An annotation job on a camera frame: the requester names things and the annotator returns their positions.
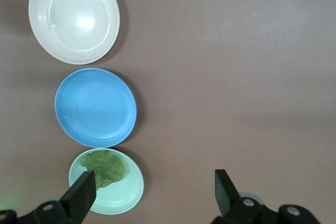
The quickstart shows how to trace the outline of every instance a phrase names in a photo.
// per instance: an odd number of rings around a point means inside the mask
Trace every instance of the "green leaf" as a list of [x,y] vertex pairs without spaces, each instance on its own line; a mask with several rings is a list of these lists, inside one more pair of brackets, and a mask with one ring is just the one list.
[[81,161],[87,170],[96,174],[96,190],[123,179],[126,174],[122,160],[111,151],[99,150],[85,155]]

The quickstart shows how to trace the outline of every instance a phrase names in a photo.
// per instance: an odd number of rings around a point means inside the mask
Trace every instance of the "white plate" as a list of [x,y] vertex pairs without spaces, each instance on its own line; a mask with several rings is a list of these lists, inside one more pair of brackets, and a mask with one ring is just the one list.
[[41,46],[70,64],[88,64],[103,57],[120,26],[117,0],[29,0],[28,11]]
[[137,164],[127,155],[114,149],[97,148],[80,154],[69,171],[69,184],[72,186],[87,169],[81,165],[82,158],[91,152],[108,150],[119,157],[126,168],[124,178],[97,191],[91,210],[104,215],[117,215],[132,209],[140,201],[144,191],[144,180]]

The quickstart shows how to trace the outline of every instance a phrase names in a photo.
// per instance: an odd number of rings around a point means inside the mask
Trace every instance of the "brown table surface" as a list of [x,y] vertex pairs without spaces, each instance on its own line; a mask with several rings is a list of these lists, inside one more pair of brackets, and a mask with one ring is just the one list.
[[84,223],[210,223],[214,170],[269,208],[336,223],[336,0],[118,0],[117,42],[84,66],[37,42],[29,0],[0,0],[0,208],[24,215],[68,188],[88,147],[62,130],[55,92],[70,73],[110,70],[138,120],[117,149],[139,165],[132,210]]

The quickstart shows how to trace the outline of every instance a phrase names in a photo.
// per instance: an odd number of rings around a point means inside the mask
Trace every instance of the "light green plate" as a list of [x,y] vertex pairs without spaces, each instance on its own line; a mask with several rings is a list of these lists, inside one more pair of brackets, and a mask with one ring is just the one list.
[[91,210],[104,215],[117,215],[132,209],[142,197],[144,191],[143,176],[137,164],[129,156],[117,150],[97,148],[80,154],[70,167],[70,186],[87,170],[81,165],[82,158],[86,154],[98,150],[109,150],[121,158],[126,168],[126,174],[122,180],[97,191],[96,200]]

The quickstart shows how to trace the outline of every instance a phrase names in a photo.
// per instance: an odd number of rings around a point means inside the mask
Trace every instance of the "plate rim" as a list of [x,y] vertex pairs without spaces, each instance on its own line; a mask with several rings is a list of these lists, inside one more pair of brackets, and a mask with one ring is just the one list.
[[[108,75],[112,76],[113,78],[115,78],[116,80],[118,80],[119,82],[121,82],[123,84],[123,86],[125,88],[128,89],[129,93],[130,93],[130,98],[132,100],[132,103],[134,103],[134,120],[132,120],[131,124],[130,124],[130,129],[129,131],[127,131],[127,134],[125,135],[125,138],[121,138],[121,140],[118,140],[116,143],[113,143],[112,145],[103,145],[103,146],[96,146],[96,145],[89,145],[89,144],[85,144],[83,142],[81,142],[80,140],[76,139],[75,137],[73,137],[71,134],[69,134],[69,132],[65,129],[65,127],[63,126],[63,124],[61,123],[60,119],[59,119],[59,115],[57,113],[57,98],[58,98],[58,94],[60,92],[60,89],[61,89],[61,86],[62,84],[68,80],[69,78],[71,78],[72,76],[76,75],[76,74],[79,74],[81,72],[86,72],[86,71],[97,71],[97,72],[102,72],[102,73],[107,73]],[[72,72],[71,74],[67,75],[63,81],[60,83],[60,85],[58,86],[57,88],[57,91],[56,91],[56,94],[55,94],[55,98],[54,98],[54,110],[55,110],[55,114],[56,114],[56,118],[57,118],[57,121],[59,123],[59,125],[61,126],[61,128],[63,129],[63,131],[68,135],[70,136],[73,140],[75,140],[77,143],[81,144],[81,145],[84,145],[84,146],[87,146],[87,147],[92,147],[92,148],[108,148],[108,147],[113,147],[113,146],[116,146],[118,144],[120,144],[121,142],[123,142],[124,140],[126,140],[129,135],[132,133],[134,127],[135,127],[135,124],[136,124],[136,120],[137,120],[137,116],[138,116],[138,107],[137,107],[137,101],[135,100],[135,97],[134,97],[134,94],[132,92],[132,90],[130,89],[130,87],[126,84],[126,82],[124,82],[119,76],[117,76],[115,73],[112,73],[111,71],[108,71],[106,69],[101,69],[101,68],[83,68],[83,69],[79,69],[77,71],[74,71]],[[106,137],[104,139],[115,139],[116,136],[118,136],[119,134],[116,134],[116,135],[113,135],[111,137]]]
[[92,207],[90,207],[90,210],[91,210],[91,211],[94,211],[94,212],[97,212],[97,213],[99,213],[99,214],[103,214],[103,215],[118,215],[118,214],[122,214],[122,213],[124,213],[124,212],[127,212],[127,211],[131,210],[132,208],[134,208],[134,207],[140,202],[140,200],[142,199],[143,194],[144,194],[144,178],[143,178],[143,174],[142,174],[142,172],[141,172],[141,169],[140,169],[140,167],[137,165],[137,163],[136,163],[130,156],[128,156],[127,154],[125,154],[124,152],[122,152],[122,151],[120,151],[120,150],[116,150],[116,149],[114,149],[114,148],[93,148],[93,149],[87,150],[87,151],[85,151],[85,152],[79,154],[79,155],[75,158],[75,160],[71,163],[71,166],[70,166],[70,169],[69,169],[69,173],[68,173],[69,185],[71,186],[71,185],[73,184],[73,183],[71,183],[71,181],[70,181],[70,172],[71,172],[71,170],[74,168],[74,166],[75,166],[75,162],[76,162],[80,157],[83,157],[85,154],[87,154],[87,153],[91,153],[91,152],[95,152],[95,151],[99,151],[99,150],[108,150],[108,151],[112,151],[112,152],[118,153],[118,154],[122,155],[124,158],[128,159],[128,160],[132,163],[133,168],[137,169],[137,170],[139,171],[139,174],[140,174],[139,179],[140,179],[140,181],[141,181],[141,193],[140,193],[139,197],[136,198],[136,200],[134,201],[134,203],[132,204],[132,206],[129,207],[129,208],[127,208],[126,210],[123,210],[123,211],[120,211],[120,212],[116,212],[116,213],[107,213],[107,212],[103,212],[103,211],[98,211],[98,210],[93,209]]
[[40,44],[40,46],[48,53],[50,54],[52,57],[54,57],[55,59],[61,61],[61,62],[64,62],[64,63],[67,63],[67,64],[72,64],[72,65],[86,65],[86,64],[90,64],[90,63],[93,63],[99,59],[101,59],[102,57],[104,57],[110,50],[111,48],[113,47],[113,45],[116,43],[117,41],[117,38],[118,38],[118,34],[119,34],[119,31],[120,31],[120,9],[119,9],[119,5],[118,5],[118,1],[117,0],[113,0],[114,3],[108,5],[110,7],[110,10],[113,10],[116,12],[116,17],[117,19],[115,20],[109,20],[109,24],[111,24],[111,22],[115,22],[116,24],[116,30],[113,31],[113,39],[109,42],[108,46],[107,46],[107,49],[103,51],[103,53],[99,53],[99,54],[96,54],[98,56],[92,56],[90,58],[90,60],[86,60],[86,61],[78,61],[78,59],[76,59],[76,61],[74,60],[66,60],[66,59],[62,59],[62,57],[60,57],[59,55],[55,55],[54,52],[52,52],[52,50],[50,50],[50,48],[48,48],[47,45],[45,45],[46,43],[42,42],[43,40],[41,40],[41,36],[38,36],[37,35],[37,28],[35,27],[35,25],[32,25],[32,20],[35,20],[33,18],[33,10],[32,10],[32,2],[33,0],[29,0],[28,2],[28,19],[29,19],[29,23],[30,23],[30,27],[33,31],[33,34],[36,38],[36,40],[38,41],[38,43]]

